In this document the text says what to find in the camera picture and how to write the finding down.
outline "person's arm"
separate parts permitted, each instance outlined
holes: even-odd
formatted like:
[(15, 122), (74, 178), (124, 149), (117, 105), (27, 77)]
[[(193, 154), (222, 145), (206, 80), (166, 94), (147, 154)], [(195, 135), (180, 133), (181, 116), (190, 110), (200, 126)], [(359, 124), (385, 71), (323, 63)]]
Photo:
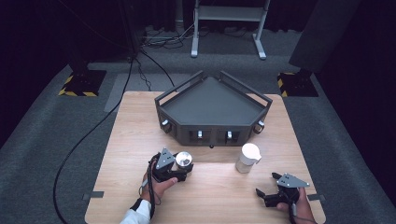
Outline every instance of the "person's arm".
[[(145, 174), (143, 180), (147, 180), (148, 176)], [(159, 203), (165, 191), (177, 182), (177, 178), (173, 177), (161, 183), (158, 183), (154, 178), (152, 180), (152, 187), (155, 194), (155, 202)], [(146, 184), (143, 187), (140, 198), (136, 200), (134, 205), (126, 212), (124, 219), (121, 224), (149, 224), (150, 221), (150, 197), (149, 197), (149, 186)]]
[[(312, 214), (311, 205), (306, 198), (305, 188), (299, 188), (300, 197), (296, 203), (297, 216), (294, 217), (296, 224), (313, 224), (315, 221), (314, 215)], [(289, 212), (289, 206), (286, 203), (279, 203), (276, 206), (277, 209)]]

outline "gray carpet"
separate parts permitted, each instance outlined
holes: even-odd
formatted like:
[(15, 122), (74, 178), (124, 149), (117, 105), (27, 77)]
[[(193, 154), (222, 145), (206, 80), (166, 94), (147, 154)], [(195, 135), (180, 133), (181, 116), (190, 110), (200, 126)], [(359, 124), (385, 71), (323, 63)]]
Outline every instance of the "gray carpet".
[[(219, 34), (201, 37), (196, 59), (190, 57), (190, 39), (179, 49), (145, 51), (176, 83), (199, 70), (225, 70), (259, 92), (280, 94), (276, 75), (298, 70), (288, 64), (298, 37), (294, 32), (264, 32), (265, 61), (256, 54), (249, 34), (239, 38)], [(153, 91), (172, 87), (149, 58), (139, 54), (138, 60)], [(98, 97), (58, 96), (71, 73), (66, 66), (37, 97), (1, 148), (0, 223), (61, 223), (52, 202), (58, 168), (120, 97), (122, 81), (129, 71), (123, 59), (91, 63), (89, 67), (107, 70)], [(128, 90), (144, 91), (137, 63), (132, 70)], [(289, 97), (284, 101), (317, 192), (326, 198), (322, 204), (327, 223), (394, 223), (395, 207), (365, 165), (315, 77), (312, 80), (319, 97)], [(88, 202), (82, 196), (93, 189), (116, 115), (111, 114), (82, 141), (61, 172), (57, 202), (69, 223), (85, 223)]]

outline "stand leg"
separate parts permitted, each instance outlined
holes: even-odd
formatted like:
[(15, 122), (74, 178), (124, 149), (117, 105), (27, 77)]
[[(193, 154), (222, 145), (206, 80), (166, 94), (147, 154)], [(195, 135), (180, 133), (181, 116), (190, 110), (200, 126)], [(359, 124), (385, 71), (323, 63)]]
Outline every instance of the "stand leg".
[(265, 60), (267, 58), (267, 56), (265, 55), (265, 51), (264, 48), (262, 47), (262, 42), (261, 42), (261, 37), (262, 37), (262, 29), (265, 23), (265, 19), (267, 17), (267, 11), (268, 11), (268, 7), (270, 5), (271, 0), (267, 0), (265, 1), (265, 6), (262, 10), (262, 19), (260, 20), (260, 24), (259, 24), (259, 29), (257, 31), (257, 34), (253, 34), (253, 40), (254, 40), (254, 44), (256, 45), (256, 49), (259, 52), (259, 57), (262, 60)]
[(194, 9), (194, 36), (192, 38), (192, 49), (191, 49), (191, 57), (196, 58), (198, 56), (198, 13), (199, 8), (195, 6)]

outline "dark background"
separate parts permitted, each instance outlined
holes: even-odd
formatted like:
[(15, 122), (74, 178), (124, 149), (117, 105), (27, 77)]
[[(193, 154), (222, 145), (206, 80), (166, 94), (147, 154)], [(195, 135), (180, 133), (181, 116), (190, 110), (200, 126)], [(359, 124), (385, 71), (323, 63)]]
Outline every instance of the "dark background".
[[(117, 2), (64, 2), (96, 31), (125, 45)], [(0, 146), (38, 94), (67, 64), (54, 35), (43, 25), (34, 1), (7, 0), (1, 5)], [(84, 14), (87, 8), (90, 13)], [(391, 0), (362, 0), (323, 72), (317, 74), (361, 155), (394, 204), (396, 34), (392, 22), (395, 8)], [(125, 52), (65, 12), (87, 63)]]

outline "gray metal stand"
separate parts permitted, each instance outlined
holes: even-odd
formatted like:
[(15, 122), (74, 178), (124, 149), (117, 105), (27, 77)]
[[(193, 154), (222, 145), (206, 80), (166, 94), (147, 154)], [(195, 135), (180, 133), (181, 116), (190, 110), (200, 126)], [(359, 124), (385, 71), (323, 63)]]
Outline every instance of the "gray metal stand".
[(262, 27), (267, 17), (270, 0), (265, 1), (264, 7), (211, 7), (199, 6), (199, 0), (195, 0), (194, 10), (194, 36), (192, 39), (191, 57), (198, 56), (198, 21), (259, 21), (257, 34), (253, 34), (253, 40), (259, 52), (260, 59), (266, 59), (264, 48), (260, 38), (262, 37)]

